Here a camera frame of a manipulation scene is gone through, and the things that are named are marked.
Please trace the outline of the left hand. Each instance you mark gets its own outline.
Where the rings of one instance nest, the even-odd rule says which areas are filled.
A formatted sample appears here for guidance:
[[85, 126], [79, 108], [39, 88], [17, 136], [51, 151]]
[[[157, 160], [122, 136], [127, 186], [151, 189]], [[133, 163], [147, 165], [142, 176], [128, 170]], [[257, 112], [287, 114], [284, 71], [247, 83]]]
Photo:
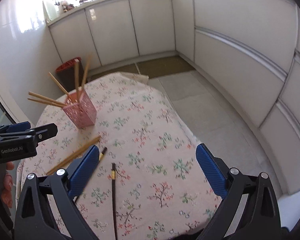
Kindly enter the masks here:
[[2, 182], [2, 186], [0, 186], [0, 197], [2, 202], [9, 207], [10, 209], [13, 206], [13, 197], [12, 197], [12, 187], [13, 187], [13, 178], [9, 174], [8, 171], [14, 169], [14, 163], [9, 161], [6, 163], [6, 171], [5, 176], [3, 177], [3, 168], [0, 168], [0, 182]]

